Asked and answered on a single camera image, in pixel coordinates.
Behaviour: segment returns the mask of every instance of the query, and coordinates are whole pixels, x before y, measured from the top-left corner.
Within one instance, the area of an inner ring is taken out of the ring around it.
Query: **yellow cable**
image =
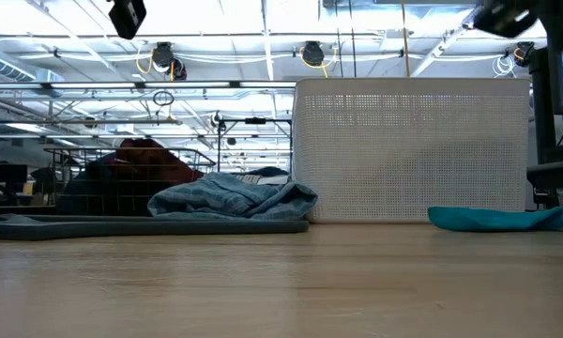
[[[524,59],[517,54],[517,51],[521,51],[521,49],[519,49],[519,48],[515,49],[515,52],[513,52],[513,56],[515,56],[517,59],[523,61]]]
[[[406,60],[406,76],[411,77],[411,66],[409,64],[409,42],[407,40],[408,31],[406,30],[406,10],[404,9],[405,0],[401,0],[403,7],[403,39],[404,39],[404,58]]]
[[[338,52],[337,48],[334,48],[334,55],[332,56],[331,60],[329,62],[327,62],[326,65],[321,65],[321,66],[311,66],[307,63],[307,61],[304,60],[304,57],[302,57],[302,51],[304,51],[304,47],[300,47],[300,60],[302,60],[302,63],[304,63],[307,67],[310,68],[314,68],[314,69],[322,69],[323,73],[327,76],[327,70],[326,68],[331,65],[332,62],[336,61],[336,53]]]
[[[143,70],[142,67],[140,67],[140,50],[138,50],[138,57],[135,59],[135,65],[138,67],[138,70],[141,71],[144,74],[147,74],[150,72],[150,70],[152,70],[152,54],[154,53],[154,50],[150,51],[150,64],[148,65],[148,70]]]

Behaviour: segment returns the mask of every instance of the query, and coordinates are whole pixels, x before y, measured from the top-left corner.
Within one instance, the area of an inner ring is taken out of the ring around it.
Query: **white storage bin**
[[[427,221],[431,206],[521,211],[529,81],[321,79],[297,84],[296,178],[316,223]]]

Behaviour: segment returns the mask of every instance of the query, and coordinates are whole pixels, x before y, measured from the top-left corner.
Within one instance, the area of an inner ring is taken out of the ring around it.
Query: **desk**
[[[0,242],[3,337],[563,338],[563,233]]]

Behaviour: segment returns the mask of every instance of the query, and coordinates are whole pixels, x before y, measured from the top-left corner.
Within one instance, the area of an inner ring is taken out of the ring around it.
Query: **crumpled blue towel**
[[[452,231],[501,232],[563,229],[563,207],[536,212],[430,207],[428,217],[435,226]]]
[[[212,173],[158,192],[148,201],[148,210],[153,216],[177,219],[295,221],[316,202],[317,194],[295,181],[256,185]]]

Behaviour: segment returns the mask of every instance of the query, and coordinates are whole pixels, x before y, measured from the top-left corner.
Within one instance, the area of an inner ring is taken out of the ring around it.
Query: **wire basket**
[[[53,154],[51,182],[42,182],[60,214],[147,216],[157,192],[191,183],[216,163],[183,147],[47,148]]]

